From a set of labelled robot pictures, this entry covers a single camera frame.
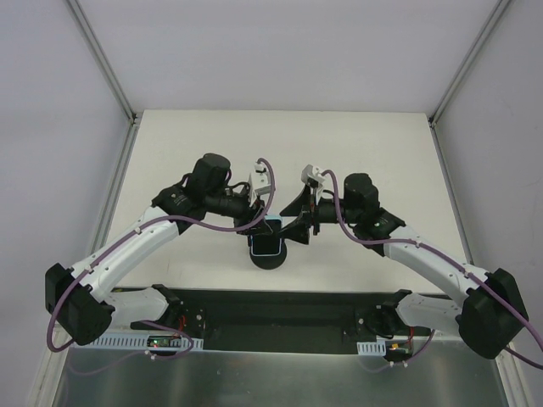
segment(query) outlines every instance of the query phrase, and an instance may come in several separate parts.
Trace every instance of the white tabletop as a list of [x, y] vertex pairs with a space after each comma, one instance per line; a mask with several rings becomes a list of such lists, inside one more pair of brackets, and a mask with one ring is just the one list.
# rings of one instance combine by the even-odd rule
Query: white tabletop
[[[268, 159], [277, 179], [272, 214], [302, 190], [299, 177], [306, 164], [334, 170], [340, 187], [348, 174], [366, 172], [388, 211], [465, 259], [424, 114], [147, 110], [109, 235], [126, 229], [162, 188], [178, 182], [204, 153], [230, 159], [232, 182], [247, 181], [254, 161]], [[232, 226], [232, 220], [216, 215], [205, 220]], [[351, 242], [336, 225], [323, 226], [318, 236], [311, 236], [310, 246], [287, 245], [288, 257], [280, 268], [260, 270], [249, 259], [245, 237], [192, 226], [148, 256], [120, 285], [439, 292], [414, 271]]]

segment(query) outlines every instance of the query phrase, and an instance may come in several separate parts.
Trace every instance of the purple cable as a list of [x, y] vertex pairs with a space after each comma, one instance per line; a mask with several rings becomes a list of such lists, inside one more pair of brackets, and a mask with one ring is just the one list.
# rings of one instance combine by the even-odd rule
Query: purple cable
[[[273, 174], [273, 168], [272, 165], [269, 163], [267, 159], [259, 158], [256, 160], [257, 163], [264, 163], [266, 168], [268, 169], [268, 172], [270, 173], [270, 197], [268, 198], [268, 201], [266, 202], [266, 205], [264, 206], [264, 209], [258, 215], [256, 218], [254, 218], [251, 222], [249, 222], [247, 225], [238, 226], [238, 227], [222, 227], [222, 226], [215, 226], [210, 225], [208, 223], [201, 222], [199, 220], [195, 220], [193, 218], [189, 218], [187, 216], [180, 216], [180, 215], [168, 215], [168, 216], [160, 216], [159, 218], [152, 219], [148, 222], [145, 222], [143, 225], [139, 226], [140, 231], [150, 227], [151, 225], [154, 225], [155, 223], [162, 222], [162, 221], [170, 221], [170, 220], [182, 220], [188, 223], [192, 223], [194, 225], [205, 227], [206, 229], [211, 229], [212, 231], [224, 231], [224, 232], [237, 232], [237, 231], [245, 231], [247, 229], [250, 229], [251, 227], [257, 225], [262, 220], [264, 220], [264, 217], [266, 216], [268, 210], [270, 210], [270, 207], [272, 206], [273, 197], [275, 195], [275, 176]], [[119, 248], [122, 244], [124, 244], [127, 240], [129, 240], [131, 237], [137, 235], [136, 231], [129, 231], [125, 236], [123, 236], [121, 239], [119, 239], [117, 242], [112, 244], [109, 248], [104, 250], [91, 264], [90, 269], [93, 269], [96, 267], [102, 260], [104, 260], [106, 257], [108, 257], [111, 253], [113, 253], [117, 248]], [[60, 310], [62, 309], [62, 306], [64, 305], [64, 302], [68, 298], [68, 296], [71, 294], [72, 290], [79, 284], [79, 282], [89, 273], [88, 270], [84, 270], [69, 286], [64, 290], [62, 295], [59, 298], [59, 301], [57, 302], [56, 306], [54, 307], [53, 312], [51, 313], [51, 319], [49, 320], [48, 325], [48, 331], [47, 331], [47, 344], [48, 348], [51, 352], [62, 352], [66, 348], [68, 348], [74, 340], [71, 339], [64, 345], [60, 347], [56, 347], [53, 344], [53, 329], [54, 329], [54, 323], [56, 322], [57, 318], [59, 317]]]
[[[174, 328], [169, 328], [168, 326], [162, 326], [162, 325], [156, 324], [156, 323], [154, 323], [152, 321], [140, 321], [140, 322], [142, 322], [145, 325], [149, 325], [149, 326], [151, 326], [153, 328], [157, 328], [157, 329], [159, 329], [161, 331], [174, 332], [174, 333], [178, 334], [180, 337], [184, 337], [185, 339], [188, 340], [188, 343], [190, 345], [188, 348], [184, 349], [181, 352], [177, 352], [176, 354], [173, 354], [172, 356], [162, 356], [162, 355], [159, 355], [159, 354], [155, 354], [154, 358], [157, 359], [157, 360], [172, 360], [172, 359], [181, 358], [182, 356], [184, 356], [185, 354], [190, 352], [194, 347], [194, 340], [183, 331], [179, 331], [179, 330], [174, 329]], [[121, 357], [121, 358], [119, 358], [117, 360], [114, 360], [110, 364], [108, 364], [106, 366], [102, 366], [102, 367], [100, 367], [100, 368], [98, 368], [98, 369], [96, 369], [94, 371], [77, 371], [71, 365], [70, 359], [67, 360], [66, 364], [68, 366], [68, 369], [70, 369], [70, 371], [73, 374], [77, 375], [77, 376], [93, 376], [93, 375], [96, 375], [98, 373], [101, 373], [102, 371], [108, 370], [110, 367], [117, 366], [118, 364], [124, 362], [127, 359], [130, 359], [132, 356], [135, 356], [137, 354], [145, 354], [145, 351], [137, 350], [137, 351], [134, 351], [134, 352], [130, 352], [129, 354], [125, 354], [123, 357]]]
[[[418, 358], [418, 356], [424, 352], [426, 349], [428, 349], [428, 346], [429, 344], [432, 342], [432, 339], [434, 339], [434, 335], [435, 335], [435, 331], [431, 331], [430, 332], [430, 336], [428, 337], [428, 339], [426, 340], [426, 342], [424, 343], [424, 345], [411, 357], [409, 358], [408, 360], [406, 360], [406, 363], [407, 365], [409, 365], [410, 363], [412, 363], [416, 358]], [[404, 363], [403, 362], [395, 362], [393, 363], [392, 365], [390, 363], [388, 363], [387, 365], [383, 365], [381, 367], [378, 367], [377, 369], [370, 369], [369, 367], [365, 367], [362, 363], [361, 363], [361, 366], [362, 366], [362, 369], [364, 369], [365, 371], [367, 371], [368, 373], [380, 373], [382, 371], [386, 371], [388, 368], [391, 368], [391, 367], [394, 367], [394, 366], [403, 366]]]
[[[341, 230], [344, 232], [344, 234], [353, 242], [364, 244], [367, 246], [373, 245], [373, 244], [385, 244], [385, 243], [406, 243], [406, 244], [414, 244], [417, 245], [417, 242], [412, 239], [382, 239], [382, 240], [361, 240], [353, 236], [349, 229], [347, 229], [347, 226], [345, 225], [345, 222], [343, 220], [343, 217], [341, 216], [341, 207], [339, 204], [339, 188], [338, 188], [338, 179], [336, 178], [336, 175], [333, 173], [332, 170], [325, 170], [322, 172], [324, 176], [329, 175], [332, 179], [333, 183], [333, 203], [336, 209], [336, 216], [338, 217], [338, 223], [341, 227]], [[443, 252], [439, 251], [437, 248], [433, 248], [432, 246], [427, 245], [426, 243], [419, 243], [418, 247], [424, 248], [425, 250], [428, 250], [429, 252], [435, 254], [436, 256], [442, 258], [444, 261], [455, 267], [457, 270], [459, 270], [463, 275], [471, 279], [473, 282], [478, 284], [480, 287], [482, 287], [493, 299], [495, 299], [498, 303], [500, 303], [505, 309], [507, 309], [517, 320], [520, 321], [523, 326], [528, 329], [529, 333], [534, 337], [535, 341], [539, 345], [541, 351], [543, 351], [543, 338], [540, 336], [540, 334], [536, 331], [535, 327], [530, 324], [522, 315], [518, 313], [516, 309], [514, 309], [505, 299], [500, 297], [492, 288], [490, 288], [487, 284], [485, 284], [483, 281], [481, 281], [479, 278], [477, 278], [473, 273], [468, 272], [466, 268], [449, 257], [448, 255], [444, 254]], [[540, 366], [533, 360], [529, 360], [525, 356], [522, 356], [521, 354], [518, 354], [512, 349], [506, 348], [506, 351], [510, 354], [513, 354], [517, 356], [522, 361], [528, 363], [529, 365], [532, 365], [533, 367]]]

